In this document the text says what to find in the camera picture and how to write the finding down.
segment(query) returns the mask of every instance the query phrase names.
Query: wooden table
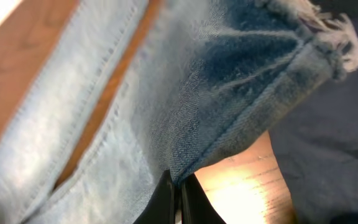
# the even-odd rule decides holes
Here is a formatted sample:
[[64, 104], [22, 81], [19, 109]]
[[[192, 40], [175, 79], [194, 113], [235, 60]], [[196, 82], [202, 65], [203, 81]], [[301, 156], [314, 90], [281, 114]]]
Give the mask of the wooden table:
[[[161, 3], [162, 0], [150, 0], [57, 186], [75, 171]], [[0, 135], [48, 59], [76, 4], [76, 0], [23, 0], [0, 26]], [[290, 194], [267, 133], [245, 152], [201, 169], [196, 175], [211, 203], [228, 224], [294, 222]]]

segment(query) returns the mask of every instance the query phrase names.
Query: wooden surface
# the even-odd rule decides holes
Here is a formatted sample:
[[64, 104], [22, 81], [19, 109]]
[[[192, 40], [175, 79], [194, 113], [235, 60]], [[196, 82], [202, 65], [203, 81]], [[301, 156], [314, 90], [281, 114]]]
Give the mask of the wooden surface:
[[[114, 97], [136, 49], [153, 23], [161, 0], [150, 0], [120, 64], [85, 127], [57, 185], [75, 170]], [[0, 27], [0, 134], [64, 28], [75, 0], [24, 0]], [[245, 152], [196, 173], [217, 212], [235, 223], [293, 223], [290, 194], [267, 133]]]

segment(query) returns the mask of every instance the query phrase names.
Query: wood grain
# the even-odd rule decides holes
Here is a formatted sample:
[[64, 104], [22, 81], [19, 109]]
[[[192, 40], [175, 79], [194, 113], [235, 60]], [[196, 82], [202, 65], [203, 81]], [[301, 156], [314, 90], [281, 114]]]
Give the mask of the wood grain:
[[[162, 0], [150, 0], [144, 18], [89, 119], [59, 186], [76, 169], [114, 98], [136, 50], [156, 18]], [[76, 0], [24, 0], [0, 27], [0, 134], [38, 74]], [[290, 194], [262, 135], [241, 154], [196, 173], [208, 198], [227, 224], [294, 223]]]
[[76, 0], [24, 0], [0, 26], [0, 134], [75, 6]]

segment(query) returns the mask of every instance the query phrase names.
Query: folded denim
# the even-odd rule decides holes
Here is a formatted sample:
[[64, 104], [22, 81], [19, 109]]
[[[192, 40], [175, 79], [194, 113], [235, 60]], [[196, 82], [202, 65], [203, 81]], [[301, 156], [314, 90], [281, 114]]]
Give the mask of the folded denim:
[[[107, 2], [120, 10], [81, 3], [34, 85], [38, 94], [29, 95], [0, 143], [6, 223], [133, 223], [164, 170], [179, 184], [247, 149], [317, 86], [344, 75], [340, 53], [277, 1], [167, 0], [78, 169], [50, 195], [117, 59], [103, 60], [97, 88], [87, 75], [96, 78], [120, 25], [130, 30], [117, 32], [127, 43], [146, 5]], [[85, 19], [97, 32], [81, 26]], [[78, 39], [84, 42], [69, 44]], [[66, 70], [72, 75], [56, 74]]]

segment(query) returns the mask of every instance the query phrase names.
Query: jeans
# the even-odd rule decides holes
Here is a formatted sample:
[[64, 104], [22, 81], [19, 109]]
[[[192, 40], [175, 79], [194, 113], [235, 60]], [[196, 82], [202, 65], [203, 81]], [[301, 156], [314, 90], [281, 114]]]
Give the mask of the jeans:
[[145, 7], [83, 0], [0, 142], [0, 223], [133, 223], [174, 183], [247, 149], [340, 54], [278, 1], [167, 0], [78, 169], [63, 170]]

